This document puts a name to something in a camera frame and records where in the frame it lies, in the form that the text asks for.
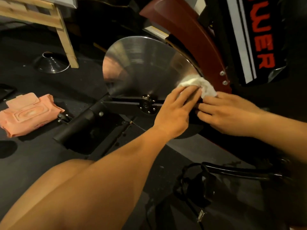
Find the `thigh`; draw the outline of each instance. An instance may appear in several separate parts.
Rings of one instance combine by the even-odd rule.
[[[94,162],[89,160],[73,159],[52,167],[14,203],[0,222],[0,229],[10,228],[46,195],[92,163]]]

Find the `wooden table leg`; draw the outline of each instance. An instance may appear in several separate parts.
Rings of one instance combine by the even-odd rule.
[[[61,43],[63,45],[64,51],[66,53],[67,59],[70,63],[70,66],[72,68],[79,68],[79,65],[78,65],[78,62],[77,62],[77,59],[76,59],[76,56],[75,56],[75,52],[72,48],[72,45],[71,45],[71,42],[70,42],[70,39],[69,39],[67,30],[66,30],[66,26],[65,26],[65,23],[63,21],[63,17],[62,17],[61,12],[59,11],[58,7],[55,6],[54,9],[50,10],[50,14],[52,16],[58,16],[60,18],[62,25],[63,25],[63,28],[57,28],[56,27],[56,31],[59,35],[59,39],[61,40]]]

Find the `hand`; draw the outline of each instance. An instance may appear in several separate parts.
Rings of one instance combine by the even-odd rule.
[[[221,133],[235,136],[254,136],[265,112],[250,112],[233,106],[197,105],[197,116]]]
[[[264,110],[257,107],[254,103],[234,94],[217,92],[217,97],[205,96],[203,102],[214,106],[232,106],[254,113],[262,113]]]
[[[153,128],[166,134],[167,140],[181,135],[189,126],[189,113],[201,97],[197,86],[178,87],[165,99]]]

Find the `pink wet wipes package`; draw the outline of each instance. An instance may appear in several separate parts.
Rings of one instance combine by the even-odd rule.
[[[38,98],[34,93],[28,93],[6,104],[9,108],[0,111],[0,127],[9,138],[26,135],[55,120],[59,113],[65,111],[54,104],[50,94]]]

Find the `silver disc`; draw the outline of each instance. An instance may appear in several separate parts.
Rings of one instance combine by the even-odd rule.
[[[150,94],[158,100],[165,100],[184,77],[198,74],[174,48],[144,36],[115,42],[106,52],[102,72],[112,97],[140,98]]]

